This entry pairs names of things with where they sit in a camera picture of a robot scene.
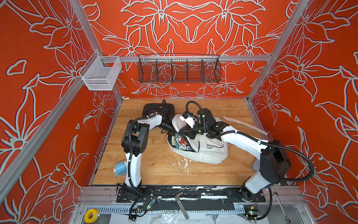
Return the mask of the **blue mythology picture book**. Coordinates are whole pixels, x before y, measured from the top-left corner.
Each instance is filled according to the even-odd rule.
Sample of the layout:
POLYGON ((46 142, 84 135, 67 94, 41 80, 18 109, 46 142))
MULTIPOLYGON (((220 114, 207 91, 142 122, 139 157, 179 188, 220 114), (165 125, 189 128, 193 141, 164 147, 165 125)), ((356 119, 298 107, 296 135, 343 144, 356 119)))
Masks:
POLYGON ((190 146, 190 144, 186 141, 186 138, 181 136, 181 135, 177 135, 175 134, 172 137, 172 145, 175 147, 175 149, 177 150, 182 150, 182 151, 188 151, 188 152, 195 152, 194 149, 192 149, 192 147, 190 146))

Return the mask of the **white backpack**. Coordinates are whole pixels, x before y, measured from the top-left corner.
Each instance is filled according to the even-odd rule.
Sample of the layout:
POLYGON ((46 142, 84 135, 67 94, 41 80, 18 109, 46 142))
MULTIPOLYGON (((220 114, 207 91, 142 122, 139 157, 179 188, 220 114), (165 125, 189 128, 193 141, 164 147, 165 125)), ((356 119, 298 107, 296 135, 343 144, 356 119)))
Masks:
POLYGON ((168 135, 167 143, 169 148, 176 154, 186 157, 187 159, 209 163, 209 164, 219 164, 223 162, 228 157, 228 144, 232 144, 250 154, 252 154, 257 159, 260 159, 262 150, 267 146, 263 143, 268 141, 259 140, 258 142, 246 137, 242 134, 239 134, 239 131, 232 126, 228 126, 223 130, 225 133, 233 131, 233 133, 225 134, 218 139, 210 139, 205 135, 196 135, 194 140, 191 140, 187 137, 186 141, 190 144, 192 149, 195 152, 188 152, 177 150, 172 145, 172 137, 175 135, 168 135))

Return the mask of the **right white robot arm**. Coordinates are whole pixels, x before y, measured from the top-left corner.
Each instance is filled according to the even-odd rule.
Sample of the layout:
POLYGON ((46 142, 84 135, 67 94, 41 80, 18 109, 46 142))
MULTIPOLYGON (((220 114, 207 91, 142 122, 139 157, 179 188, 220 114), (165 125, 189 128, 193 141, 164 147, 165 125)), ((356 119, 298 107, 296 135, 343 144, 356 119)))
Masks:
POLYGON ((190 104, 198 105, 197 102, 192 100, 186 103, 186 110, 180 117, 185 122, 185 126, 179 129, 180 134, 192 140, 195 136, 201 134, 208 139, 230 143, 252 154, 260 161, 260 169, 241 185, 241 198, 245 202, 251 202, 260 190, 268 189, 281 181, 305 182, 314 176, 315 167, 312 161, 303 153, 290 147, 285 147, 277 140, 264 141, 257 139, 235 129, 226 122, 216 121, 211 111, 207 108, 199 107, 198 114, 194 115, 189 110, 190 104), (291 161, 287 155, 288 151, 295 153, 306 161, 309 166, 309 172, 306 176, 296 179, 285 178, 291 168, 291 161))

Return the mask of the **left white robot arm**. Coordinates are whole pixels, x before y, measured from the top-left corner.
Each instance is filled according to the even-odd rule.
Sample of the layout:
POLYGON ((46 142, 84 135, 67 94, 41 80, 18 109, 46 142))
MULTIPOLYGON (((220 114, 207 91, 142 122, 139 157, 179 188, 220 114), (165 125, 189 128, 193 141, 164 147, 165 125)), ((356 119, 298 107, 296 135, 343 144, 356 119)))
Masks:
POLYGON ((126 156, 126 179, 122 189, 128 197, 137 199, 151 195, 151 190, 142 192, 141 160, 148 145, 149 132, 157 127, 173 131, 172 118, 175 107, 165 100, 161 103, 146 104, 140 118, 128 122, 121 146, 126 156))

